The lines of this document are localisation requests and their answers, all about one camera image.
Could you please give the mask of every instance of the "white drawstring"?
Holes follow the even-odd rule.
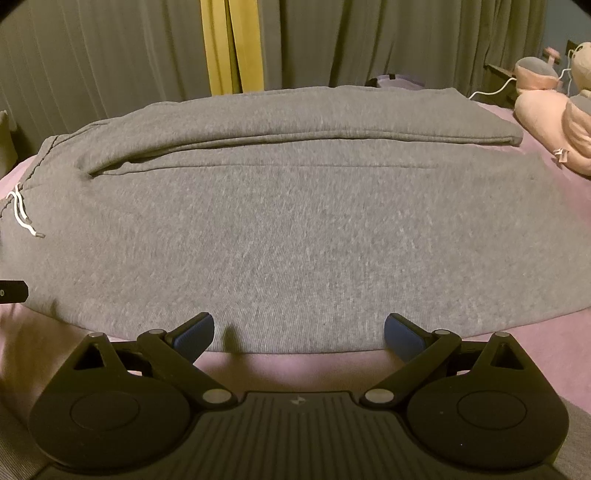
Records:
[[[6,195],[6,198],[12,196],[14,198],[14,217],[17,219],[17,222],[20,226],[22,226],[23,228],[26,228],[27,230],[29,230],[29,232],[31,232],[31,235],[36,236],[38,238],[44,238],[45,235],[43,235],[42,233],[38,233],[35,231],[35,229],[25,223],[20,215],[22,216],[23,219],[27,220],[28,223],[31,223],[31,221],[29,220],[29,217],[27,216],[27,214],[25,213],[25,203],[22,199],[22,195],[21,192],[18,191],[18,188],[20,187],[20,184],[17,183],[17,186],[14,187],[14,191],[10,191],[8,192],[8,195]]]

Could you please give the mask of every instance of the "pink blanket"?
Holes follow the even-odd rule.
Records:
[[[512,112],[483,105],[515,122]],[[486,147],[515,151],[514,147]],[[560,188],[591,223],[591,182],[566,168],[528,132],[519,148],[538,152]],[[0,194],[14,188],[32,158],[0,180]],[[591,413],[591,309],[545,322],[509,330],[530,354],[556,391]],[[63,360],[87,332],[65,325],[22,305],[0,306],[0,392],[22,419],[57,371]],[[490,334],[477,337],[486,340]],[[196,365],[231,390],[327,391],[351,390],[356,394],[402,365],[387,351],[318,355],[261,355],[206,352]]]

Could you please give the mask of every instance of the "gray curtain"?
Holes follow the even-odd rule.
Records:
[[[537,55],[546,0],[259,0],[265,88],[403,73],[478,88],[486,63]]]
[[[20,159],[54,134],[210,95],[199,0],[24,0],[0,24]]]

